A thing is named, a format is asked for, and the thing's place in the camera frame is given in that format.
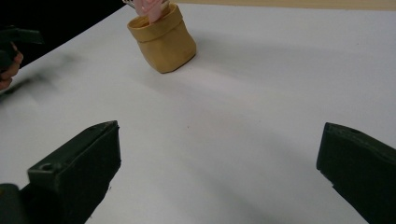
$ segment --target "white tabletop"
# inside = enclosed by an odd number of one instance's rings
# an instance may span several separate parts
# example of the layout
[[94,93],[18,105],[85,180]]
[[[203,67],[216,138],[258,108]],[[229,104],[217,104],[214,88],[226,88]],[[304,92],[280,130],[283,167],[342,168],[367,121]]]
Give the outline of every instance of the white tabletop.
[[396,12],[179,4],[197,55],[152,69],[123,7],[0,99],[0,183],[84,129],[122,165],[87,223],[365,223],[316,169],[325,122],[396,147]]

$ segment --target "table surface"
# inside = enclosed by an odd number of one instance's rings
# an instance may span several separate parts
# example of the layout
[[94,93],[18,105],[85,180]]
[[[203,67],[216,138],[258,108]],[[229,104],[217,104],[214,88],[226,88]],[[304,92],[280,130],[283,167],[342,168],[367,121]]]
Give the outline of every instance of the table surface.
[[197,55],[149,67],[123,7],[0,92],[0,183],[86,128],[122,165],[87,223],[365,223],[316,169],[325,122],[396,147],[396,12],[179,4]]

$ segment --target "flower pot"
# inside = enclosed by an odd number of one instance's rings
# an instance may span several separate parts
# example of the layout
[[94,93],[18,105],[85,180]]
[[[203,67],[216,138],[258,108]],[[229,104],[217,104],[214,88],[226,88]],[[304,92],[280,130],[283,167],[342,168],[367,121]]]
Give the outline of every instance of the flower pot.
[[134,18],[128,29],[148,64],[160,73],[175,71],[196,53],[177,4],[170,3],[154,23],[147,16]]

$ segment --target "human hand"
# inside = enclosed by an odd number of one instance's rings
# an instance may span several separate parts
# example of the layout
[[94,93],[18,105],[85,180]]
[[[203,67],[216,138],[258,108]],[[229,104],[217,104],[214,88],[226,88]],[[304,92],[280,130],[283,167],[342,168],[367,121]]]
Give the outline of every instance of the human hand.
[[14,43],[11,44],[15,51],[17,51],[17,55],[15,56],[14,61],[8,68],[6,68],[5,70],[0,70],[0,91],[9,87],[12,82],[12,78],[18,74],[23,60],[23,54],[18,51],[18,48]]

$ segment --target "wooden strip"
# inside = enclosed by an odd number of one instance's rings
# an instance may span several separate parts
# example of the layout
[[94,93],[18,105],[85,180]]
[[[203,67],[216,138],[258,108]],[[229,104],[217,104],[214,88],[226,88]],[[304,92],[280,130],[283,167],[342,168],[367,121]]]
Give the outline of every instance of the wooden strip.
[[174,0],[176,3],[396,11],[396,0]]

